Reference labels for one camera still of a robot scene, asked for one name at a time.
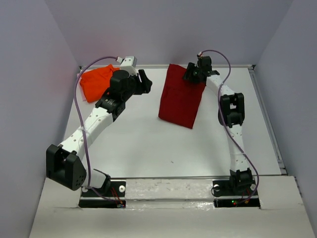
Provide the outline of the dark red t shirt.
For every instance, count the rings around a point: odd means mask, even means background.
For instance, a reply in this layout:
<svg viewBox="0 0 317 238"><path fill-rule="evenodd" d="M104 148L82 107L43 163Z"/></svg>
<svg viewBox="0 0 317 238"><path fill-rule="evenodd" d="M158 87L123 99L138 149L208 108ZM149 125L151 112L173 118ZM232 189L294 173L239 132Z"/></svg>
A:
<svg viewBox="0 0 317 238"><path fill-rule="evenodd" d="M166 122L192 129L205 89L203 83L183 79L186 69L170 64L160 99L158 117Z"/></svg>

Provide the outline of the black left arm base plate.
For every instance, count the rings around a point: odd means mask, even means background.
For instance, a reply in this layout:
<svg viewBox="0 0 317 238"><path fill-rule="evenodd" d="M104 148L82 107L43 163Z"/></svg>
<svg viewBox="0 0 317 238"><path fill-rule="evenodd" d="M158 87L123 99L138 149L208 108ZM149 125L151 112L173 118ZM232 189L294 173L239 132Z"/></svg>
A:
<svg viewBox="0 0 317 238"><path fill-rule="evenodd" d="M106 208L124 209L126 208L126 181L112 180L107 190L101 188L82 191L79 199L80 208Z"/></svg>

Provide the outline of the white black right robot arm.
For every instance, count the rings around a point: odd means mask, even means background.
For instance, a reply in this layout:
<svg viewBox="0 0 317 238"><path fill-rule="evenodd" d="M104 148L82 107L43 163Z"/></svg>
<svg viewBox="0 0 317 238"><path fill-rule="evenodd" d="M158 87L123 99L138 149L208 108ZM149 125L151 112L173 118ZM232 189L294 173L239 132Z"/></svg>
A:
<svg viewBox="0 0 317 238"><path fill-rule="evenodd" d="M251 196L255 180L250 163L244 151L242 125L245 119L243 93L236 93L225 85L220 73L212 68L212 60L202 53L197 55L197 63L188 63L183 79L191 83L203 83L217 96L218 121L223 126L230 153L230 177L213 188L216 197Z"/></svg>

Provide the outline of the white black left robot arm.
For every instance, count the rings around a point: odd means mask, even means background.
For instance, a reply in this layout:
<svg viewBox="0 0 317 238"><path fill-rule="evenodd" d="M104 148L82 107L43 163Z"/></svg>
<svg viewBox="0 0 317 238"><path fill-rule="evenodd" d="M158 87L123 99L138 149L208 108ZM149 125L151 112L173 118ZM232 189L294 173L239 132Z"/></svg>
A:
<svg viewBox="0 0 317 238"><path fill-rule="evenodd" d="M140 69L132 75L126 70L117 70L110 78L109 87L96 102L86 120L80 120L77 128L59 145L50 145L46 150L47 178L76 191L80 188L92 189L97 195L109 192L110 176L91 169L88 148L102 131L110 126L125 110L126 102L133 95L148 94L152 82Z"/></svg>

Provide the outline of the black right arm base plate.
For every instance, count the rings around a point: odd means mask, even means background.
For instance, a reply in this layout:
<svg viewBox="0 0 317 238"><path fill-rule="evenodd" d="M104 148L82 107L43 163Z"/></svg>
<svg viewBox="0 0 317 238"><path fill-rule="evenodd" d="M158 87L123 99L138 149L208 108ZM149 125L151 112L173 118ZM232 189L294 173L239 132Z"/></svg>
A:
<svg viewBox="0 0 317 238"><path fill-rule="evenodd" d="M258 192L249 198L254 192L256 183L248 185L241 190L233 190L230 187L229 180L213 180L211 194L214 197L213 204L215 208L240 208L257 207L260 208Z"/></svg>

